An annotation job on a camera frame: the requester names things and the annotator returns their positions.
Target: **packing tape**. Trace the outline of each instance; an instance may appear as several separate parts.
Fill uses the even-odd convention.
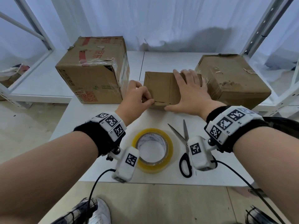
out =
[[[170,137],[164,131],[156,128],[148,128],[135,136],[132,146],[138,149],[143,143],[150,140],[159,142],[165,150],[165,155],[157,162],[147,162],[140,157],[137,162],[137,167],[145,173],[158,173],[169,164],[173,155],[173,145]]]

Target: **scissors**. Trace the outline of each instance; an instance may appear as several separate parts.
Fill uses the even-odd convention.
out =
[[[180,159],[180,162],[179,162],[179,167],[180,167],[180,172],[182,173],[182,175],[185,177],[185,178],[189,178],[192,176],[192,166],[190,164],[190,159],[189,159],[189,147],[187,145],[187,141],[189,140],[189,135],[188,135],[188,130],[187,130],[187,126],[186,126],[186,122],[184,120],[184,136],[183,137],[182,135],[180,135],[179,132],[176,131],[175,128],[173,128],[170,124],[169,127],[172,129],[172,131],[174,132],[174,134],[181,140],[181,142],[185,145],[186,147],[186,152],[183,154],[183,156],[181,157]],[[189,174],[186,175],[184,172],[183,172],[183,169],[182,169],[182,162],[183,160],[185,160],[187,162],[187,166],[188,166],[188,170],[189,170]]]

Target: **gray floor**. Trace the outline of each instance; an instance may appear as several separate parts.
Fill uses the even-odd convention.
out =
[[[0,163],[46,143],[66,107],[35,103],[22,110],[0,101]],[[40,223],[49,224],[69,211],[89,196],[93,184],[77,182]],[[246,198],[227,187],[98,183],[96,195],[109,205],[112,223],[245,223],[250,205],[273,217],[259,198]]]

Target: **black scissors handle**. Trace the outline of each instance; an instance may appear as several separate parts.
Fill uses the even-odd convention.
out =
[[[187,166],[188,166],[188,169],[189,169],[189,175],[186,175],[184,172],[183,172],[183,169],[182,169],[182,162],[183,160],[185,160],[187,162]],[[189,160],[189,156],[187,153],[184,153],[183,156],[181,157],[180,159],[180,163],[179,163],[179,167],[180,167],[180,172],[182,173],[182,175],[185,177],[185,178],[189,178],[192,176],[192,166],[190,165],[190,160]]]

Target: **shoe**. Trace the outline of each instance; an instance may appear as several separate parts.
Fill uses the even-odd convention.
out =
[[[97,197],[97,210],[89,219],[89,224],[111,224],[111,216],[108,205],[101,198]]]

